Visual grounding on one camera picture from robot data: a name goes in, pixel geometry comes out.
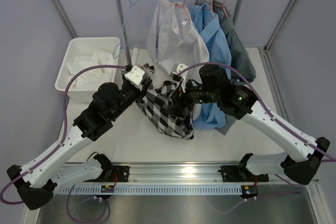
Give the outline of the aluminium mounting rail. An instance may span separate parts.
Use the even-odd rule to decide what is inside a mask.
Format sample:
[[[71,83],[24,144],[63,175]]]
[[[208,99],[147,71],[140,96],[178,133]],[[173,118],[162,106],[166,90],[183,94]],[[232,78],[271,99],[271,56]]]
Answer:
[[[129,168],[128,184],[139,185],[252,185],[223,179],[221,167],[228,162],[114,162]]]

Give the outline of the aluminium frame post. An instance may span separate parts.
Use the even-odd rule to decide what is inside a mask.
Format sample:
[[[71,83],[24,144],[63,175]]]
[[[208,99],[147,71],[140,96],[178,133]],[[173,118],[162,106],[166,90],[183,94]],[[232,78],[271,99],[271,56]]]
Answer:
[[[275,42],[276,38],[278,37],[282,27],[284,26],[285,22],[287,21],[289,15],[291,14],[296,2],[298,0],[289,0],[288,4],[286,5],[284,11],[282,12],[280,19],[278,20],[273,32],[271,33],[270,38],[267,40],[266,45],[264,46],[264,51],[266,54],[269,53],[273,43]]]
[[[58,15],[60,16],[63,24],[65,25],[69,35],[72,37],[72,38],[77,38],[78,35],[61,3],[60,0],[51,0],[52,4],[54,5]]]

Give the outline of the right aluminium frame post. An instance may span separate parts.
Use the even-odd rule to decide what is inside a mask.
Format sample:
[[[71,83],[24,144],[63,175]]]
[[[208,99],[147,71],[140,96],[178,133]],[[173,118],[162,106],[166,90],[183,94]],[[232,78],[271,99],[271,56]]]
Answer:
[[[270,38],[267,40],[266,45],[264,46],[264,51],[266,54],[269,53],[273,43],[275,42],[276,38],[278,37],[282,27],[284,26],[285,22],[287,21],[289,15],[291,14],[296,2],[298,0],[289,0],[288,4],[286,5],[284,11],[282,12],[280,19],[278,20],[273,32],[271,33]]]

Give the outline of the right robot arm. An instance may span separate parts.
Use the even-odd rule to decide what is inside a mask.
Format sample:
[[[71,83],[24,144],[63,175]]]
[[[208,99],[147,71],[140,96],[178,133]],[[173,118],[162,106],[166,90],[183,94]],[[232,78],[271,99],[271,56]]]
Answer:
[[[297,184],[308,185],[321,163],[335,160],[327,153],[330,141],[325,137],[307,135],[277,115],[249,82],[243,86],[232,84],[226,70],[234,68],[223,63],[204,62],[179,70],[177,75],[180,77],[194,68],[199,68],[202,83],[187,85],[178,93],[180,106],[217,104],[225,114],[253,126],[283,149],[279,154],[245,154],[236,166],[242,180],[284,174]]]

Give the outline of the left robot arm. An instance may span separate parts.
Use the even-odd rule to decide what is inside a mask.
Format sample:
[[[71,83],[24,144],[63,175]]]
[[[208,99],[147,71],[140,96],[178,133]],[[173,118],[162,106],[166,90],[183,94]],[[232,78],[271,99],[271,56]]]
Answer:
[[[152,83],[145,77],[139,84],[124,77],[122,87],[109,82],[93,94],[88,108],[74,120],[65,138],[56,141],[31,162],[12,165],[7,174],[28,209],[36,210],[48,203],[62,189],[81,182],[108,181],[114,167],[104,154],[79,165],[62,168],[71,157],[92,144],[113,127],[113,122],[135,101],[141,100]]]

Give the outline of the blue shirt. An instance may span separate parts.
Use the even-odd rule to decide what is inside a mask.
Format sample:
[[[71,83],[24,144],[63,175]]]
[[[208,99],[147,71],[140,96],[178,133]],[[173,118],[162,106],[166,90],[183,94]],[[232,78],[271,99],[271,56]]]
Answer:
[[[208,3],[193,6],[191,18],[208,49],[210,62],[219,62],[230,66],[232,56],[228,43],[220,27],[219,17],[211,11],[211,6]],[[198,130],[222,128],[225,124],[225,114],[216,104],[203,104],[200,115],[193,122],[194,127]]]

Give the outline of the light grey white shirt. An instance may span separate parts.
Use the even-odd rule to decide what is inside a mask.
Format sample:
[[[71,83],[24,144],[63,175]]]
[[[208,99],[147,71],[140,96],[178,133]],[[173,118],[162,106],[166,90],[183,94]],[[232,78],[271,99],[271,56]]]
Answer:
[[[209,61],[208,49],[189,11],[180,2],[158,0],[146,40],[154,63],[170,74],[177,63],[192,66]]]

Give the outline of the white plastic basket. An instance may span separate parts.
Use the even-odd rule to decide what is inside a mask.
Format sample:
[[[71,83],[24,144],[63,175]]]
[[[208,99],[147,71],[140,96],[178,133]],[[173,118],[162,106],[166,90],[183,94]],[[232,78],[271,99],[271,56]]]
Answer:
[[[98,49],[117,56],[120,51],[120,39],[118,37],[86,37],[71,40],[62,61],[55,82],[55,88],[58,91],[65,91],[67,84],[72,78],[72,74],[68,68],[69,63],[72,63],[76,57],[90,58]],[[98,87],[98,85],[88,88],[71,87],[67,94],[73,102],[89,103]]]

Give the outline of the dark grey shirt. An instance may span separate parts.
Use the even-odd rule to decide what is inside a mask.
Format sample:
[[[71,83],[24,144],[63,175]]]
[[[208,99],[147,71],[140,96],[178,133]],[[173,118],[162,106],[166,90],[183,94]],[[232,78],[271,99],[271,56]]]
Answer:
[[[196,0],[194,5],[201,6],[205,3],[208,3],[206,0]],[[214,1],[215,4],[221,5],[222,3],[219,1]],[[256,78],[256,71],[255,68],[249,58],[249,54],[245,47],[243,46],[242,42],[240,41],[234,24],[233,24],[233,19],[231,18],[231,15],[229,11],[226,9],[229,18],[227,18],[222,10],[221,7],[213,7],[213,12],[218,15],[219,17],[219,24],[221,29],[223,30],[229,51],[232,56],[232,62],[231,62],[231,67],[236,69],[239,73],[241,73],[244,78],[248,82],[253,82]],[[225,119],[226,119],[226,124],[222,128],[214,128],[221,134],[225,135],[229,128],[234,124],[236,119],[233,116],[225,114]]]

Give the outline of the left aluminium frame post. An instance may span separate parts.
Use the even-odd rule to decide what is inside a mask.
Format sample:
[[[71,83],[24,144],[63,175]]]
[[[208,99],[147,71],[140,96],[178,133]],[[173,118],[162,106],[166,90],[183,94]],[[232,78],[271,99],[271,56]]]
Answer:
[[[72,37],[72,38],[77,38],[78,35],[61,3],[60,0],[51,0],[52,4],[54,5],[58,15],[60,16],[63,24],[65,25],[69,35]]]

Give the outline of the black white checkered shirt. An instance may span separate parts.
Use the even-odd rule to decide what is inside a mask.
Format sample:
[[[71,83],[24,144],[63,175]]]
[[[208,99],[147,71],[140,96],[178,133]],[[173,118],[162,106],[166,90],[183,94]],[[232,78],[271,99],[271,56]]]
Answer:
[[[151,78],[153,73],[155,69],[151,66],[146,78]],[[161,134],[191,140],[194,138],[193,109],[186,108],[179,100],[185,91],[185,81],[166,80],[159,88],[151,84],[145,97],[135,103]]]

